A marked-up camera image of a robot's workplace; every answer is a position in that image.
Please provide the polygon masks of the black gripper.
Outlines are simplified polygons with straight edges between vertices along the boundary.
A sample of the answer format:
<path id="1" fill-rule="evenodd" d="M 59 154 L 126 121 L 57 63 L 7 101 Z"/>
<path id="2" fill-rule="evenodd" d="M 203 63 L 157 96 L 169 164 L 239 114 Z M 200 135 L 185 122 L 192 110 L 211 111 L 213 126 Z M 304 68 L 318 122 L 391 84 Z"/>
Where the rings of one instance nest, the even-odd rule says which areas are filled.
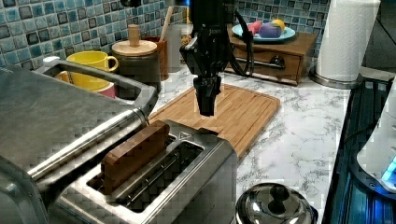
<path id="1" fill-rule="evenodd" d="M 231 47 L 226 26 L 202 26 L 193 28 L 191 41 L 179 49 L 184 62 L 192 74 L 197 75 L 193 80 L 200 114 L 213 116 L 215 101 L 220 93 L 222 72 L 231 60 Z M 203 78 L 211 78 L 209 93 L 206 97 L 207 85 Z"/>

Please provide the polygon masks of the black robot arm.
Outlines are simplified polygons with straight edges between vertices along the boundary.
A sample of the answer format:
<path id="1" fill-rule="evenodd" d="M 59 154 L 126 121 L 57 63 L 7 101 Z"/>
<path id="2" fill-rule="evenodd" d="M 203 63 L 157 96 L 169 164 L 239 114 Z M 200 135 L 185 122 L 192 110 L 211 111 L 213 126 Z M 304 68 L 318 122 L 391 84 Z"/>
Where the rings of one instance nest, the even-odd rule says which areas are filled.
<path id="1" fill-rule="evenodd" d="M 227 24 L 233 21 L 232 0 L 191 0 L 191 41 L 180 53 L 192 74 L 201 115 L 214 115 L 222 72 L 232 53 Z"/>

